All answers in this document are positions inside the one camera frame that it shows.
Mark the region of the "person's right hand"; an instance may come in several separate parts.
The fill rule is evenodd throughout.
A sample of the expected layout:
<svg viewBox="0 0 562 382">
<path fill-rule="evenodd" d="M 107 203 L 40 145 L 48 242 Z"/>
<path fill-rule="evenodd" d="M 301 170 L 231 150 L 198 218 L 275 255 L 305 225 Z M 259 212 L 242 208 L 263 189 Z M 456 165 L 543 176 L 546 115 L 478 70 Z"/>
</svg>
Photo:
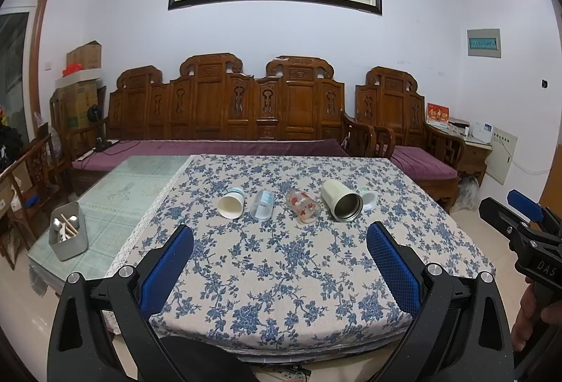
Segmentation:
<svg viewBox="0 0 562 382">
<path fill-rule="evenodd" d="M 520 300 L 520 309 L 511 328 L 511 344 L 514 351 L 522 351 L 531 338 L 534 325 L 541 319 L 549 325 L 562 324 L 562 303 L 554 302 L 546 307 L 540 307 L 534 295 L 534 282 L 525 277 L 528 284 Z"/>
</svg>

